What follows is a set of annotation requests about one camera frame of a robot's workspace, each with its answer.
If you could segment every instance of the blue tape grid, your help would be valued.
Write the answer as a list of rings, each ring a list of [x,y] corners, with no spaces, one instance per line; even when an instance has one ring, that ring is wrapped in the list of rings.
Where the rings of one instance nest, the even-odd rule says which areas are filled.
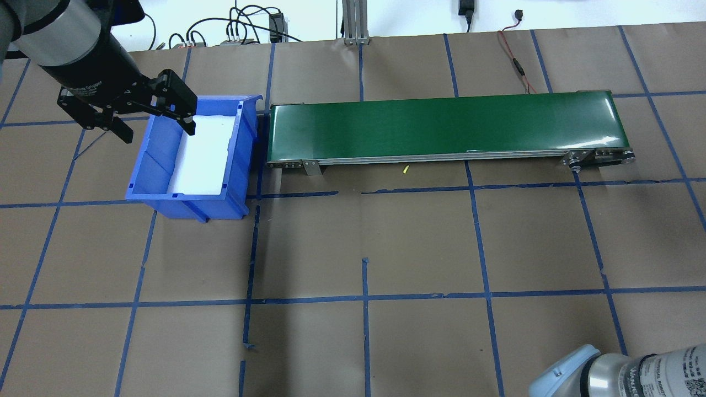
[[[539,42],[537,41],[537,35],[534,33],[534,30],[531,30],[530,34],[532,36],[532,42],[534,43],[534,50],[537,53],[537,58],[539,60],[539,66],[542,68],[542,74],[544,75],[544,82],[546,83],[546,89],[550,93],[552,93],[554,90],[551,87],[551,81],[549,79],[549,74],[546,71],[546,66],[544,64],[544,58],[542,56],[542,50],[539,48]],[[611,293],[611,286],[610,286],[610,283],[608,282],[608,277],[603,272],[603,258],[601,256],[601,250],[598,247],[598,240],[596,238],[596,232],[593,229],[593,222],[591,221],[591,214],[588,210],[588,205],[586,204],[586,198],[583,194],[583,186],[581,184],[581,180],[579,178],[578,173],[574,173],[573,177],[574,177],[574,184],[576,186],[576,190],[578,191],[579,200],[581,202],[581,208],[583,209],[583,215],[586,220],[586,227],[588,228],[588,233],[589,233],[589,236],[591,237],[593,252],[594,252],[594,255],[596,256],[596,263],[598,264],[598,270],[601,275],[601,281],[603,282],[604,294],[606,295],[606,298],[608,300],[608,308],[610,309],[611,318],[613,319],[613,326],[616,330],[616,337],[618,339],[618,345],[620,346],[621,352],[624,355],[628,355],[628,349],[625,344],[625,338],[623,337],[623,329],[621,328],[620,319],[618,318],[618,311],[616,310],[615,302],[613,300],[613,294]]]
[[[703,227],[704,231],[706,231],[706,218],[704,218],[704,213],[701,209],[701,205],[699,205],[699,201],[696,199],[696,194],[694,193],[694,189],[691,186],[691,182],[689,182],[689,180],[687,179],[686,171],[684,171],[684,167],[681,164],[681,160],[679,160],[679,156],[676,153],[676,149],[674,148],[674,145],[671,142],[671,138],[669,138],[669,133],[667,132],[666,127],[664,126],[664,122],[662,122],[662,118],[659,116],[659,112],[657,111],[657,106],[654,104],[654,100],[652,99],[652,93],[647,88],[647,82],[645,81],[645,77],[642,75],[642,71],[640,70],[640,66],[638,65],[638,61],[635,58],[635,54],[633,53],[633,49],[630,48],[630,43],[628,42],[628,37],[625,34],[625,30],[623,29],[622,26],[618,26],[618,30],[620,30],[620,35],[623,38],[623,43],[625,44],[625,48],[628,50],[628,54],[630,55],[630,60],[633,62],[633,66],[635,67],[635,72],[638,74],[638,77],[640,78],[640,84],[642,84],[642,89],[645,91],[645,96],[647,97],[647,101],[650,103],[650,107],[652,108],[652,113],[654,114],[654,118],[657,119],[657,124],[659,125],[659,129],[660,129],[660,131],[662,131],[662,135],[664,136],[664,140],[666,141],[666,144],[669,146],[669,151],[671,151],[671,155],[672,155],[672,157],[674,157],[674,162],[676,163],[676,166],[679,169],[679,173],[681,174],[681,177],[684,179],[684,184],[686,185],[686,188],[689,191],[689,196],[691,196],[691,201],[694,203],[694,208],[696,209],[696,213],[699,215],[699,220],[701,221],[701,226]]]
[[[81,134],[78,137],[78,142],[76,143],[76,149],[73,152],[73,157],[75,158],[80,150],[81,143],[83,142],[83,137],[85,135],[85,130],[81,130]],[[66,173],[66,178],[64,180],[64,186],[61,188],[61,195],[59,197],[59,203],[64,201],[64,196],[66,195],[66,189],[68,188],[68,181],[71,178],[71,173],[73,172],[73,167],[76,161],[72,160],[68,167],[68,172]],[[44,263],[44,257],[47,255],[47,249],[49,248],[49,242],[52,239],[52,233],[54,232],[54,227],[56,226],[56,220],[59,218],[59,211],[61,206],[57,206],[54,210],[54,217],[52,222],[49,224],[49,231],[47,232],[47,238],[44,239],[44,246],[42,247],[42,253],[40,254],[39,261],[37,262],[37,267],[35,269],[34,276],[32,277],[32,282],[30,284],[30,289],[27,292],[27,297],[25,298],[25,303],[22,307],[22,313],[20,314],[20,319],[18,320],[17,327],[15,328],[15,333],[12,337],[12,343],[10,344],[10,350],[7,353],[5,359],[5,365],[3,366],[2,373],[0,374],[0,391],[5,384],[5,378],[7,377],[7,371],[10,368],[10,363],[12,361],[13,353],[15,352],[15,347],[17,346],[17,340],[20,338],[20,332],[22,331],[22,325],[25,322],[25,316],[27,315],[27,310],[29,310],[29,304],[32,300],[32,295],[34,294],[35,287],[37,286],[37,280],[40,276],[40,271],[42,270],[42,264]]]
[[[634,93],[634,94],[615,94],[614,97],[646,97],[649,100],[650,107],[652,108],[654,116],[657,119],[657,122],[659,124],[660,130],[662,131],[662,133],[665,137],[665,140],[668,143],[668,146],[669,146],[670,151],[674,157],[674,160],[679,168],[679,171],[681,173],[682,178],[661,180],[661,181],[640,180],[640,181],[631,181],[631,182],[626,182],[626,181],[581,182],[580,179],[578,178],[578,176],[575,176],[574,182],[558,182],[558,183],[546,183],[546,184],[514,184],[514,185],[499,184],[499,185],[474,186],[473,182],[472,182],[472,176],[470,174],[470,169],[468,167],[468,162],[466,162],[466,169],[467,169],[467,177],[469,180],[469,186],[445,186],[445,187],[431,187],[431,188],[419,188],[419,189],[391,189],[391,190],[383,189],[383,190],[378,190],[378,191],[374,191],[374,192],[364,193],[364,194],[389,194],[389,193],[408,193],[408,192],[419,192],[419,191],[464,191],[464,190],[468,190],[471,194],[472,210],[474,212],[474,227],[476,228],[476,232],[477,232],[476,233],[477,240],[478,240],[477,244],[479,245],[479,255],[481,256],[481,273],[483,274],[483,278],[484,278],[484,291],[483,292],[458,292],[458,293],[448,293],[448,294],[431,293],[431,294],[406,294],[406,295],[369,295],[367,292],[367,261],[364,260],[364,262],[363,262],[363,277],[364,277],[363,278],[363,284],[364,284],[363,295],[254,300],[254,299],[252,299],[252,284],[253,284],[254,270],[255,270],[254,263],[255,263],[256,247],[257,247],[257,229],[258,229],[258,221],[259,221],[260,211],[261,211],[261,207],[257,206],[256,207],[256,216],[255,216],[255,225],[253,226],[253,244],[251,247],[251,267],[250,267],[250,272],[249,272],[249,292],[248,292],[248,297],[245,300],[140,302],[139,301],[139,294],[140,294],[140,289],[141,289],[142,280],[143,280],[144,271],[145,271],[144,264],[145,264],[147,257],[148,257],[150,243],[151,243],[151,239],[152,239],[152,234],[154,232],[154,226],[155,226],[155,220],[156,220],[156,213],[153,213],[152,222],[150,224],[150,231],[148,233],[148,240],[145,244],[145,253],[144,253],[144,257],[143,257],[143,263],[140,268],[140,275],[138,277],[138,282],[137,282],[137,286],[136,286],[135,298],[133,299],[132,302],[87,302],[87,303],[64,303],[64,304],[30,304],[31,297],[32,297],[34,288],[36,286],[37,279],[40,274],[42,262],[44,260],[44,256],[45,256],[47,248],[49,246],[49,242],[51,240],[51,236],[52,236],[54,227],[56,225],[56,220],[59,216],[59,211],[60,211],[61,207],[63,207],[63,206],[120,205],[120,204],[136,203],[133,201],[120,201],[120,200],[118,200],[118,201],[64,202],[64,195],[65,195],[66,189],[68,187],[69,179],[71,178],[71,173],[73,172],[74,162],[72,162],[69,167],[69,171],[67,173],[67,176],[66,176],[66,180],[64,183],[64,187],[62,189],[61,197],[60,197],[59,201],[57,201],[56,203],[19,203],[19,204],[0,205],[0,208],[34,208],[34,207],[55,207],[56,208],[56,210],[54,212],[54,217],[52,218],[52,222],[49,226],[49,231],[47,232],[47,238],[46,238],[46,240],[44,242],[44,246],[42,248],[40,260],[37,264],[37,268],[35,269],[35,274],[32,279],[32,283],[30,284],[30,289],[28,291],[28,295],[25,299],[24,304],[0,305],[0,310],[21,310],[22,311],[22,313],[20,315],[20,319],[18,321],[18,326],[16,328],[16,332],[13,336],[11,348],[8,352],[8,355],[7,355],[7,358],[5,361],[5,365],[3,367],[3,372],[0,375],[0,389],[2,388],[2,385],[4,384],[4,380],[6,378],[7,371],[8,371],[9,365],[11,363],[12,354],[16,348],[16,343],[17,343],[17,340],[20,335],[20,331],[21,331],[21,328],[22,328],[22,325],[24,322],[24,318],[26,316],[27,311],[32,310],[32,309],[87,309],[87,308],[110,308],[110,307],[130,307],[131,308],[131,317],[130,317],[130,321],[128,324],[128,333],[126,334],[124,351],[123,351],[123,355],[121,357],[121,365],[120,365],[120,369],[119,369],[118,380],[116,382],[115,396],[119,395],[119,391],[120,391],[120,387],[121,387],[121,380],[122,380],[122,376],[124,373],[124,365],[125,365],[125,361],[127,358],[127,352],[128,352],[129,342],[130,342],[130,338],[131,338],[131,331],[134,326],[136,311],[137,311],[137,308],[139,308],[139,307],[187,307],[187,306],[240,305],[240,304],[242,304],[242,305],[246,306],[246,323],[249,324],[249,317],[250,317],[249,316],[249,308],[254,304],[301,304],[301,303],[319,303],[319,302],[362,301],[364,303],[364,334],[365,334],[364,349],[365,349],[366,395],[367,396],[370,396],[369,319],[367,316],[367,302],[369,302],[371,300],[485,299],[486,303],[487,303],[488,315],[489,315],[491,344],[493,345],[493,359],[494,359],[495,365],[496,365],[498,391],[501,396],[504,395],[504,390],[503,390],[503,383],[502,383],[500,357],[498,354],[497,340],[496,340],[495,329],[494,329],[494,321],[492,318],[491,298],[493,298],[493,297],[500,298],[500,297],[606,295],[609,300],[609,306],[611,307],[611,315],[614,318],[614,324],[616,326],[616,333],[618,334],[619,343],[621,344],[621,350],[623,351],[623,354],[626,354],[627,351],[626,351],[625,343],[622,340],[620,324],[618,321],[617,313],[615,311],[614,303],[612,300],[612,295],[615,295],[615,294],[635,294],[635,293],[659,293],[659,292],[706,292],[706,285],[650,287],[650,288],[610,288],[607,278],[605,278],[605,276],[602,275],[602,278],[604,279],[604,288],[603,289],[492,292],[490,289],[488,278],[487,278],[487,268],[485,266],[484,252],[482,250],[481,228],[480,228],[480,222],[479,222],[478,214],[477,214],[477,206],[475,205],[475,197],[474,197],[474,192],[476,190],[481,190],[481,189],[512,189],[512,188],[520,188],[520,189],[529,188],[529,189],[531,189],[531,188],[544,188],[544,187],[575,186],[579,192],[579,198],[582,202],[582,208],[584,210],[584,214],[585,214],[586,221],[587,221],[587,227],[589,228],[590,235],[592,238],[592,243],[594,245],[594,250],[596,253],[599,268],[602,268],[602,259],[600,257],[599,247],[598,247],[595,233],[594,233],[594,230],[592,227],[590,213],[588,211],[587,204],[585,203],[585,197],[582,192],[583,186],[684,183],[688,187],[689,194],[693,200],[693,203],[695,205],[695,209],[698,213],[699,219],[700,219],[702,225],[704,226],[704,229],[706,230],[706,221],[704,220],[703,212],[701,210],[701,207],[699,206],[698,201],[696,200],[695,194],[694,194],[693,189],[691,187],[691,183],[693,183],[693,182],[706,182],[706,178],[688,178],[686,176],[686,173],[684,172],[681,161],[679,160],[678,155],[676,153],[676,150],[674,149],[674,146],[671,143],[671,139],[669,138],[669,134],[664,126],[664,123],[661,120],[661,117],[659,116],[659,113],[658,113],[657,108],[654,104],[654,101],[652,100],[652,97],[659,97],[659,96],[706,95],[706,91],[651,93],[647,89],[647,84],[645,82],[644,77],[642,76],[642,73],[641,73],[640,68],[638,66],[638,63],[635,59],[634,53],[632,52],[632,49],[630,48],[630,45],[628,43],[628,40],[627,40],[627,37],[624,33],[623,28],[618,27],[618,29],[620,30],[621,37],[623,38],[623,42],[624,42],[626,49],[628,50],[628,53],[630,55],[630,58],[633,62],[633,66],[635,67],[635,70],[640,78],[640,82],[642,83],[642,87],[643,87],[644,92],[643,93]],[[532,41],[533,41],[535,49],[537,51],[539,64],[542,68],[542,73],[544,75],[547,89],[551,93],[551,92],[553,92],[553,90],[551,88],[551,82],[549,80],[549,75],[548,75],[548,73],[546,71],[546,67],[544,65],[544,60],[542,58],[542,53],[539,48],[539,43],[537,42],[537,38],[536,38],[534,31],[532,30],[532,31],[530,31],[530,33],[532,35]],[[444,35],[444,43],[445,43],[445,48],[446,48],[448,61],[449,61],[450,75],[451,75],[451,80],[452,80],[452,84],[454,87],[454,95],[458,96],[455,69],[453,66],[453,57],[451,54],[450,45],[448,43],[448,36],[447,35]],[[191,58],[191,50],[187,51],[187,55],[186,55],[186,62],[184,65],[184,73],[182,75],[184,79],[186,79],[186,71],[189,66],[190,58]],[[275,58],[275,45],[272,46],[272,49],[270,52],[270,64],[269,64],[269,71],[268,71],[268,86],[267,86],[266,104],[269,104],[274,58]],[[75,122],[73,122],[73,121],[5,123],[8,115],[9,115],[9,112],[11,111],[12,104],[14,103],[14,100],[15,100],[15,98],[18,94],[18,91],[20,89],[20,85],[25,78],[28,67],[29,67],[29,61],[27,62],[27,64],[25,65],[25,67],[23,69],[23,72],[20,76],[18,84],[17,84],[17,86],[13,92],[13,95],[11,97],[11,100],[8,104],[8,107],[7,107],[6,111],[4,112],[2,120],[0,121],[0,129],[2,129],[4,127],[15,127],[15,126],[75,124]],[[363,48],[362,48],[362,46],[359,47],[359,89],[360,89],[360,93],[359,93],[360,100],[362,101],[362,100],[364,100]],[[264,113],[266,116],[269,115],[269,106],[266,106],[265,111],[260,112],[260,113]],[[147,119],[147,117],[125,118],[126,121],[144,120],[144,119]],[[85,152],[85,150],[83,152],[79,152],[79,149],[80,149],[81,143],[83,142],[84,137],[85,137],[85,132],[82,131],[80,138],[79,138],[79,141],[76,146],[76,150],[74,153],[74,159],[78,158],[78,156],[80,156],[81,154],[83,154],[83,152]],[[332,196],[332,195],[337,194],[336,191],[323,191],[323,192],[305,192],[305,193],[292,193],[292,194],[264,194],[263,195],[263,194],[261,194],[261,188],[260,188],[260,186],[261,186],[260,185],[261,184],[261,170],[259,170],[259,171],[260,171],[260,174],[258,175],[258,179],[259,179],[258,180],[258,194],[256,196],[249,196],[250,199],[254,199],[254,198],[257,200],[271,199],[271,198],[272,199],[284,199],[284,198],[289,198],[289,197]],[[244,342],[249,339],[248,336],[249,336],[249,329],[246,326],[244,326]],[[243,360],[243,361],[241,361],[240,374],[239,374],[239,395],[242,395],[243,390],[244,390],[245,369],[246,369],[246,362]]]

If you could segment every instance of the power adapter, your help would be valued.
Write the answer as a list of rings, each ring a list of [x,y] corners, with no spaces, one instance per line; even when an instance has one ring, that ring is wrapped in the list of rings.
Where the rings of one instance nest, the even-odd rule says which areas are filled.
[[[458,15],[466,16],[468,26],[471,26],[473,12],[476,11],[476,0],[458,0]]]

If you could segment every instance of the cable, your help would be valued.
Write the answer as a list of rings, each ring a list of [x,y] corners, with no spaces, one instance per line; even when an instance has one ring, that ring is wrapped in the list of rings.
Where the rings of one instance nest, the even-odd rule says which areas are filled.
[[[186,47],[186,40],[184,40],[184,37],[182,37],[179,33],[172,33],[172,35],[169,36],[169,48],[170,49],[172,48],[172,39],[174,38],[174,36],[177,36],[181,40],[181,43],[184,44],[184,46]]]
[[[203,46],[208,47],[206,44],[206,38],[199,32],[198,30],[192,30],[191,31],[191,41],[193,42],[193,45],[196,45],[196,40],[193,38],[193,34],[197,33],[199,36],[201,36],[201,41],[203,41]]]
[[[248,9],[248,8],[257,8],[258,10],[255,11],[254,13],[246,14],[246,13],[245,13],[245,10]],[[269,22],[269,21],[272,21],[273,24],[275,25],[275,30],[276,30],[276,31],[279,31],[279,30],[280,30],[280,27],[277,26],[277,20],[275,20],[275,17],[272,15],[272,13],[268,11],[268,8],[276,8],[276,7],[265,7],[265,8],[263,8],[263,7],[260,7],[260,6],[255,5],[255,4],[250,4],[249,6],[243,7],[241,11],[242,11],[243,15],[244,15],[246,18],[248,18],[248,22],[249,22],[249,23],[252,23],[252,21],[250,20],[249,16],[255,15],[255,14],[259,13],[259,12],[265,12],[265,13],[267,13],[267,15],[268,15],[268,22]]]
[[[525,70],[522,68],[522,65],[520,65],[520,62],[517,60],[517,58],[515,58],[515,55],[513,54],[513,51],[510,48],[510,44],[508,44],[508,39],[505,38],[505,33],[504,33],[505,30],[516,28],[520,24],[520,22],[522,22],[522,10],[515,11],[515,18],[517,18],[517,23],[514,25],[511,25],[511,26],[506,26],[502,30],[498,30],[498,35],[505,42],[505,47],[507,47],[510,58],[513,60],[513,65],[515,66],[515,70],[517,70],[517,72],[520,74],[520,80],[527,83],[527,89],[525,92],[529,94],[530,89],[531,89],[536,94],[537,90],[535,90],[534,87],[532,86],[532,84],[530,84],[530,80],[527,78],[527,75],[525,74]]]
[[[145,16],[152,21],[152,42],[150,43],[150,48],[147,49],[149,51],[152,49],[152,47],[154,47],[155,41],[157,40],[157,25],[155,24],[155,20],[152,19],[150,14],[145,13]]]
[[[289,37],[290,39],[292,39],[292,40],[294,40],[294,41],[301,42],[300,39],[297,39],[296,37],[290,36],[290,35],[288,35],[288,34],[286,34],[286,33],[278,32],[278,31],[276,31],[276,30],[272,30],[272,29],[268,29],[268,28],[263,28],[262,26],[253,25],[252,23],[246,23],[246,22],[243,22],[242,20],[232,20],[232,19],[228,19],[228,18],[218,18],[218,17],[204,18],[204,19],[202,19],[202,20],[197,20],[195,23],[193,23],[193,25],[191,25],[191,26],[188,28],[188,30],[186,31],[186,33],[187,33],[187,34],[190,33],[191,30],[194,29],[194,27],[196,27],[199,23],[207,22],[207,21],[209,21],[209,20],[227,20],[227,21],[229,21],[229,22],[230,22],[230,21],[233,21],[233,22],[241,23],[242,25],[247,25],[247,26],[251,26],[251,27],[253,27],[253,28],[258,28],[258,29],[262,29],[262,30],[267,30],[268,32],[277,33],[277,34],[280,35],[280,36]]]
[[[251,14],[246,15],[246,14],[243,12],[243,11],[245,10],[245,8],[240,9],[240,8],[237,8],[237,7],[231,7],[230,10],[228,11],[228,18],[230,18],[230,19],[233,19],[233,10],[235,10],[235,11],[238,12],[238,16],[235,18],[236,21],[240,21],[240,16],[242,15],[242,16],[244,16],[244,17],[248,20],[248,22],[249,22],[250,24],[253,23],[253,21],[250,19],[250,15],[253,15],[253,14],[255,14],[255,13],[251,13]],[[233,41],[235,41],[235,36],[236,36],[236,35],[240,36],[240,32],[238,31],[238,25],[237,25],[237,23],[236,23],[236,25],[235,25],[235,34],[233,34],[233,22],[228,22],[228,26],[226,27],[226,29],[229,29],[229,30],[230,30],[230,34],[233,36]],[[253,32],[255,33],[255,40],[256,40],[257,42],[260,42],[260,36],[258,36],[257,30],[253,29]],[[247,37],[248,37],[248,27],[246,26],[246,27],[245,27],[245,38],[244,38],[243,41],[242,41],[243,43],[245,43],[245,39],[246,39]]]

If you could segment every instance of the white foam insert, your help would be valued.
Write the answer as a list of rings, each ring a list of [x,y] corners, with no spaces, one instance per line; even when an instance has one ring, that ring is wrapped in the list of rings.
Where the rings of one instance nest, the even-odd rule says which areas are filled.
[[[196,133],[181,135],[167,193],[220,194],[235,116],[194,116]]]

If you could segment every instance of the conveyor belt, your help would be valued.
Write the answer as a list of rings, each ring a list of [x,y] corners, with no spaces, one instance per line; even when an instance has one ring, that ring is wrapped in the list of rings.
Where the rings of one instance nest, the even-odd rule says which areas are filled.
[[[608,91],[273,107],[268,166],[564,156],[580,167],[634,154]]]

